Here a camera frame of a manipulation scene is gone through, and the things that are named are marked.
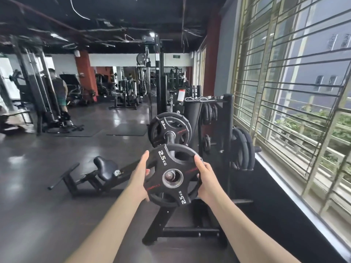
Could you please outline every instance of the padded seat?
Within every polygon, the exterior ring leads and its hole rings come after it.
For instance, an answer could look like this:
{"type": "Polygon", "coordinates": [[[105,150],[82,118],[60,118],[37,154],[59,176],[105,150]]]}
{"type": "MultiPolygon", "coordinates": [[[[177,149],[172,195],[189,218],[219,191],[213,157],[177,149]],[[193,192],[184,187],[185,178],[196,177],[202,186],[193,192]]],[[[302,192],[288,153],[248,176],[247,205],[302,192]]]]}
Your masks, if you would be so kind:
{"type": "Polygon", "coordinates": [[[104,159],[101,156],[94,158],[94,164],[99,170],[98,177],[104,182],[111,180],[112,177],[115,176],[114,173],[119,169],[118,165],[114,161],[104,159]]]}

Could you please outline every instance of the green shorts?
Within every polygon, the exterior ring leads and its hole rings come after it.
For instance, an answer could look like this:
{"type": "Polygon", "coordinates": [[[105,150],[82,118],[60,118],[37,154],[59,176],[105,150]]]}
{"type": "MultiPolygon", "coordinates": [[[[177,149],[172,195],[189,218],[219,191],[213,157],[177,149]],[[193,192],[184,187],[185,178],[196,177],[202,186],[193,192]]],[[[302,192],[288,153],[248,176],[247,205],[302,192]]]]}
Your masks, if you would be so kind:
{"type": "Polygon", "coordinates": [[[66,106],[66,98],[65,97],[57,97],[57,102],[59,106],[66,106]]]}

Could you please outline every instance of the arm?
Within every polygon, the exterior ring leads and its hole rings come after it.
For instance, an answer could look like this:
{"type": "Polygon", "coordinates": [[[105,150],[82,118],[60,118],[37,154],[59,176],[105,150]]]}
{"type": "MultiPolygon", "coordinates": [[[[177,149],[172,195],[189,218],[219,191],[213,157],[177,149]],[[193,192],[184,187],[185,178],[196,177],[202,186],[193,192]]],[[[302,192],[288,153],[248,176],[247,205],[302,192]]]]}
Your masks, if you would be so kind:
{"type": "Polygon", "coordinates": [[[208,163],[198,156],[195,163],[202,180],[199,196],[211,208],[241,263],[299,263],[231,201],[208,163]]]}
{"type": "Polygon", "coordinates": [[[65,93],[66,93],[66,97],[68,95],[68,87],[67,87],[67,84],[66,82],[63,80],[63,83],[64,83],[64,88],[65,88],[65,93]]]}
{"type": "Polygon", "coordinates": [[[84,240],[80,247],[65,263],[112,263],[123,237],[141,201],[147,199],[144,189],[146,170],[146,151],[133,172],[129,184],[112,205],[103,220],[84,240]]]}

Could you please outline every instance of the weight plate center hole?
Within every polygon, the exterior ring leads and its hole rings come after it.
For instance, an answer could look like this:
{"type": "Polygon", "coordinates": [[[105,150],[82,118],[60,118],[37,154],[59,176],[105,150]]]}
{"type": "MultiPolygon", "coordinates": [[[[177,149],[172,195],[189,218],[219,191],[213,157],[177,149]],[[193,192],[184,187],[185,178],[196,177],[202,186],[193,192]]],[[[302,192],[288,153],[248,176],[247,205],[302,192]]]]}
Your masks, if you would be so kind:
{"type": "Polygon", "coordinates": [[[184,176],[181,171],[177,169],[170,169],[164,172],[162,176],[163,184],[168,188],[179,187],[184,180],[184,176]]]}

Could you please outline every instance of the black ceiling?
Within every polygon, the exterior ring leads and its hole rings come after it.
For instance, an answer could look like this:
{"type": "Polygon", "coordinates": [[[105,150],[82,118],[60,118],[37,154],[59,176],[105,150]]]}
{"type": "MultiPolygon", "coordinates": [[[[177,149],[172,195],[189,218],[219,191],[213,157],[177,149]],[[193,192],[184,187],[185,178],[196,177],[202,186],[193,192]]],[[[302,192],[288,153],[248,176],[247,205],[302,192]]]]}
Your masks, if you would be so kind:
{"type": "Polygon", "coordinates": [[[39,38],[46,53],[65,53],[76,46],[94,53],[143,52],[141,36],[154,31],[165,52],[190,52],[206,36],[211,13],[224,2],[72,0],[76,13],[71,0],[0,0],[0,51],[9,53],[9,37],[16,35],[39,38]]]}

